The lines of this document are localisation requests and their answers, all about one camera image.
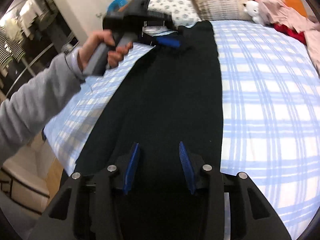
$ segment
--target gray sweatshirt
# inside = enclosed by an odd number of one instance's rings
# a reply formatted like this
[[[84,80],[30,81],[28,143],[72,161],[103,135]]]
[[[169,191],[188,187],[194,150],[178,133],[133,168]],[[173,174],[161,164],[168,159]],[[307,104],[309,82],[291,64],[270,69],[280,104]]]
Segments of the gray sweatshirt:
[[[56,56],[48,69],[24,84],[0,106],[0,167],[28,143],[80,91],[74,54]]]

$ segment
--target black pants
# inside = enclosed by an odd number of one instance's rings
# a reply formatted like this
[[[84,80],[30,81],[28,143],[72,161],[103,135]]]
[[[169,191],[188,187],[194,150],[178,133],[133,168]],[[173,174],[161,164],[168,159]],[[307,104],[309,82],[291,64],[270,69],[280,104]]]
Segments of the black pants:
[[[195,239],[204,196],[187,190],[179,142],[220,167],[223,129],[221,72],[210,22],[180,27],[187,49],[155,47],[128,73],[93,128],[76,171],[95,173],[128,154],[141,157],[134,188],[116,196],[127,239]]]

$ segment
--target bed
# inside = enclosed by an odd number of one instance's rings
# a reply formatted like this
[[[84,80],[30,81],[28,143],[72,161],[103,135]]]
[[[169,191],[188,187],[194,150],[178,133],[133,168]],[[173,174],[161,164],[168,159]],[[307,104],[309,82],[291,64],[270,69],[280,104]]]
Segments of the bed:
[[[320,79],[299,41],[251,22],[211,23],[223,86],[221,172],[247,172],[297,239],[320,205]],[[104,107],[151,48],[135,43],[118,68],[88,78],[45,127],[69,175]]]

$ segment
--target metal pin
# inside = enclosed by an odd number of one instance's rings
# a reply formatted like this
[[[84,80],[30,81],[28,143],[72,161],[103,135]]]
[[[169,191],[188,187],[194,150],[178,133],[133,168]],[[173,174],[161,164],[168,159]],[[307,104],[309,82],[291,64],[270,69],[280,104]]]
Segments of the metal pin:
[[[116,169],[117,169],[117,166],[115,166],[115,165],[109,165],[107,168],[107,170],[110,172],[116,171]]]
[[[212,166],[209,164],[205,164],[202,166],[202,169],[204,169],[204,171],[211,171],[212,170]]]
[[[79,179],[79,178],[81,177],[81,174],[80,174],[79,172],[75,172],[75,173],[73,173],[73,174],[71,175],[71,177],[72,177],[73,179]]]
[[[246,178],[248,177],[248,175],[247,175],[245,172],[240,172],[240,173],[239,173],[239,177],[240,177],[241,179],[246,179]]]

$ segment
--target stuffed animal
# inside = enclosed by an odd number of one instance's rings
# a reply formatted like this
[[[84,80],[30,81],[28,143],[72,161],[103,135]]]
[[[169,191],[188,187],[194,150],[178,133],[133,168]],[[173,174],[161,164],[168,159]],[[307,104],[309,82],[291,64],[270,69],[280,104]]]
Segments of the stuffed animal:
[[[259,14],[259,4],[256,1],[247,1],[244,5],[244,11],[248,13],[251,17],[252,20],[261,25],[265,25],[262,17]]]

